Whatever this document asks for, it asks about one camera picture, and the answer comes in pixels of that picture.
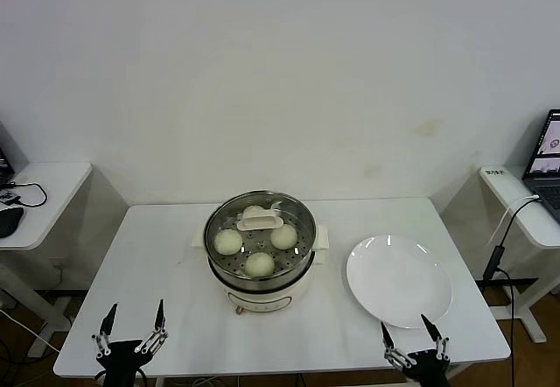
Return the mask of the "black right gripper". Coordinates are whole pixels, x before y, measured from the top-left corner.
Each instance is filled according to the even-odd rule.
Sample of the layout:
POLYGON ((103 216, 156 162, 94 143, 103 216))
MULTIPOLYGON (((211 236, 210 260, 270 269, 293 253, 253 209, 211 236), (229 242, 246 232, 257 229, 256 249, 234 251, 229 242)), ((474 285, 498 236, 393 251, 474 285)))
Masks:
POLYGON ((403 374, 420 383, 422 387, 450 387, 445 374, 451 363, 447 354, 449 338, 443 336, 426 315, 422 314, 421 319, 436 349, 426 349, 406 355, 395 346, 386 325, 381 321, 384 358, 393 367, 403 367, 403 374))

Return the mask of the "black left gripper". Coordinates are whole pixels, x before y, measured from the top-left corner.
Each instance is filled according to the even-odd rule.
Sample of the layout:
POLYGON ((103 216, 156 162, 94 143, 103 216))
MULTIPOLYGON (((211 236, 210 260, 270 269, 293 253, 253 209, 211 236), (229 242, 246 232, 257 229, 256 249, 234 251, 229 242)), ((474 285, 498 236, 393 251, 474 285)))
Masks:
POLYGON ((100 386, 146 386, 147 376, 142 367, 147 363, 147 355, 155 355, 169 336, 165 328, 165 301, 159 300, 154 328, 143 340, 110 342, 117 307, 115 303, 109 309, 98 333, 91 336, 96 347, 95 359, 102 366, 94 379, 100 386))

